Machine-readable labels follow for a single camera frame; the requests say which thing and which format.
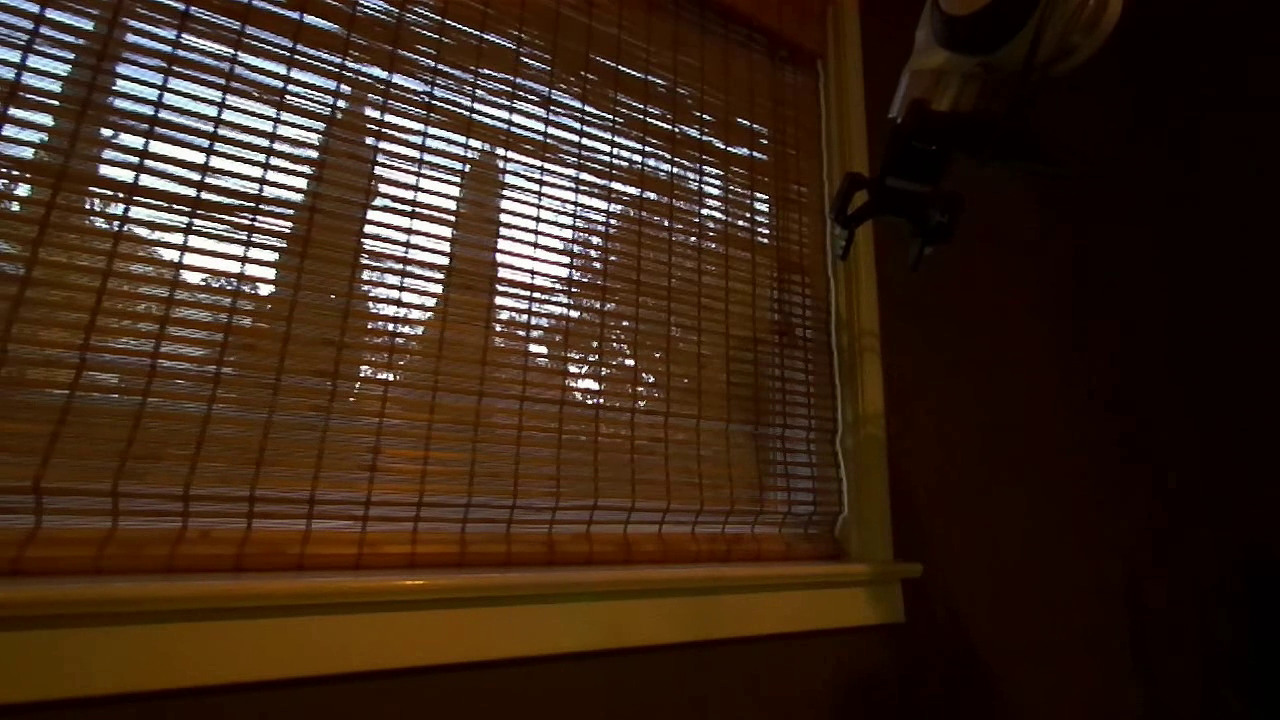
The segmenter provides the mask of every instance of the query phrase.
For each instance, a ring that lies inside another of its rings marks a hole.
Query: bamboo blind
[[[799,561],[803,51],[685,0],[3,0],[0,570]]]

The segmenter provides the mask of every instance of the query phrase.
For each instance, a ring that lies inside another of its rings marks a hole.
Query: window sill
[[[896,623],[906,566],[21,580],[0,705]]]

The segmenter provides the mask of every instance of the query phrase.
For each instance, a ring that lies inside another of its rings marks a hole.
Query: blind slat
[[[0,22],[0,573],[833,555],[813,61],[712,5]]]

